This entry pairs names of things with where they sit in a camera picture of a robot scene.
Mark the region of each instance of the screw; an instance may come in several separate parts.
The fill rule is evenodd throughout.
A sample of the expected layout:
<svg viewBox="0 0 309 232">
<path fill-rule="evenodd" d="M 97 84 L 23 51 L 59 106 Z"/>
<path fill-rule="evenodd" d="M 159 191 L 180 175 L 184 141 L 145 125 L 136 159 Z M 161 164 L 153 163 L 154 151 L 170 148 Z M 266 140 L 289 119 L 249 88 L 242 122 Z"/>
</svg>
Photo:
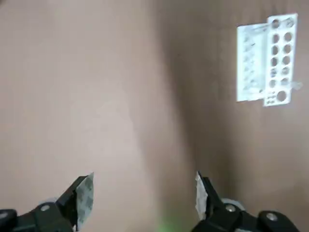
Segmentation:
<svg viewBox="0 0 309 232">
<path fill-rule="evenodd" d="M 8 216 L 7 212 L 0 213 L 0 219 L 5 218 L 6 216 Z"/>
<path fill-rule="evenodd" d="M 278 220 L 277 216 L 276 216 L 275 214 L 273 214 L 273 213 L 268 213 L 268 214 L 266 215 L 266 217 L 267 217 L 269 220 L 271 220 L 271 221 L 277 221 L 277 220 Z"/>
<path fill-rule="evenodd" d="M 236 211 L 235 206 L 233 206 L 232 204 L 228 204 L 225 208 L 228 212 L 235 212 Z"/>
<path fill-rule="evenodd" d="M 293 19 L 292 19 L 292 18 L 288 18 L 288 19 L 287 19 L 287 22 L 286 22 L 286 26 L 287 26 L 288 28 L 291 28 L 293 25 L 294 25 Z"/>
<path fill-rule="evenodd" d="M 46 210 L 48 210 L 50 207 L 49 207 L 49 205 L 43 205 L 42 207 L 41 207 L 41 211 L 46 211 Z"/>
</svg>

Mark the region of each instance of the brown cardboard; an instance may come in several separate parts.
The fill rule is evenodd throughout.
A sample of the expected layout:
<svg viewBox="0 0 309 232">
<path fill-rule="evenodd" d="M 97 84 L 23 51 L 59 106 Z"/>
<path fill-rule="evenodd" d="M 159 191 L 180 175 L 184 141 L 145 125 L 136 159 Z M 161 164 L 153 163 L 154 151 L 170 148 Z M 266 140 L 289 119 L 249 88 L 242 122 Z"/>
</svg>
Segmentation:
<svg viewBox="0 0 309 232">
<path fill-rule="evenodd" d="M 197 221 L 195 170 L 249 212 L 308 227 L 305 0 L 4 0 L 0 205 L 95 173 L 86 231 Z M 236 28 L 298 13 L 292 102 L 236 102 Z"/>
</svg>

